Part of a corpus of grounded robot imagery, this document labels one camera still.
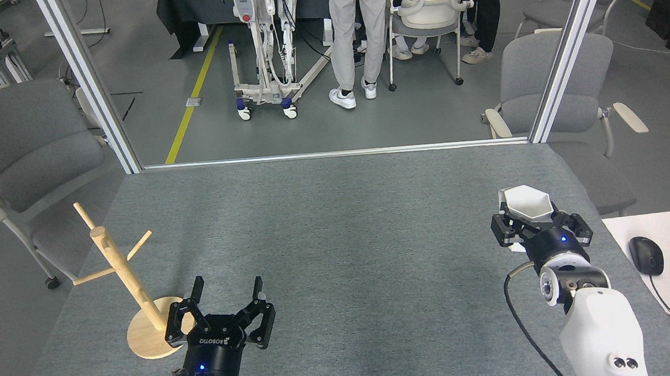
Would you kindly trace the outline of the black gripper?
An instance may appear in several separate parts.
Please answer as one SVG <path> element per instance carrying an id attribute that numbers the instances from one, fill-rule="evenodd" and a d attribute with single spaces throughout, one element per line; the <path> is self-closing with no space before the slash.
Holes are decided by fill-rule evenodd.
<path id="1" fill-rule="evenodd" d="M 182 332 L 184 315 L 192 314 L 196 326 L 187 335 L 187 354 L 175 376 L 238 376 L 244 344 L 253 343 L 259 349 L 268 348 L 274 324 L 275 306 L 265 300 L 263 281 L 255 277 L 252 302 L 240 310 L 239 325 L 230 328 L 234 315 L 204 317 L 198 308 L 205 280 L 194 279 L 191 297 L 172 302 L 166 321 L 165 340 L 175 347 L 185 341 Z M 244 331 L 258 316 L 260 325 L 246 334 Z"/>
<path id="2" fill-rule="evenodd" d="M 590 262 L 582 246 L 591 244 L 593 231 L 577 213 L 554 214 L 550 226 L 534 235 L 528 216 L 519 210 L 503 209 L 493 214 L 491 230 L 501 247 L 523 244 L 535 269 L 543 267 L 553 256 L 566 252 Z"/>

